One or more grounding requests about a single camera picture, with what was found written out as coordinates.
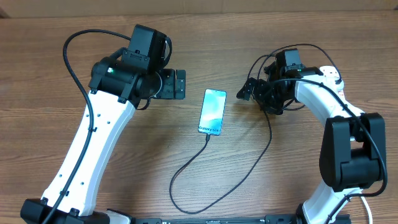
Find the blue smartphone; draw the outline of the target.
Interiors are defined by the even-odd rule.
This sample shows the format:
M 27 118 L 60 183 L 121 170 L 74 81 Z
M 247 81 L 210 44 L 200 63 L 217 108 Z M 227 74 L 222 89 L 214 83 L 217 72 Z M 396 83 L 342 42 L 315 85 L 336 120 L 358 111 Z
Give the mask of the blue smartphone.
M 225 91 L 206 89 L 198 124 L 198 132 L 219 136 L 226 104 Z

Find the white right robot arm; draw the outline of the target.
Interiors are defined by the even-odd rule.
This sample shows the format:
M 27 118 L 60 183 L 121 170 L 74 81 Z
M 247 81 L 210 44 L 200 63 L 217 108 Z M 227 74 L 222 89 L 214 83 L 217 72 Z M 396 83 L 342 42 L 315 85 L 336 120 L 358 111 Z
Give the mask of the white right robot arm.
M 349 103 L 334 63 L 308 67 L 298 45 L 288 45 L 256 60 L 266 79 L 248 77 L 237 93 L 255 100 L 265 115 L 281 115 L 293 102 L 306 106 L 324 127 L 319 168 L 322 181 L 290 215 L 266 215 L 266 223 L 349 223 L 341 209 L 355 197 L 371 196 L 370 186 L 386 189 L 385 122 Z

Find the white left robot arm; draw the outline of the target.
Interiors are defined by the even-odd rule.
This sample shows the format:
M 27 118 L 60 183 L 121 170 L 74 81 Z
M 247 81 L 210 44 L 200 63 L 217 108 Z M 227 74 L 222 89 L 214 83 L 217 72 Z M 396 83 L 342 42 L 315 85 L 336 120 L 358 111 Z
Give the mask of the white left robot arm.
M 26 223 L 134 223 L 123 212 L 96 211 L 102 176 L 139 103 L 184 99 L 186 72 L 168 67 L 172 42 L 164 33 L 136 25 L 128 40 L 93 65 L 78 131 L 41 198 L 24 202 L 20 216 Z

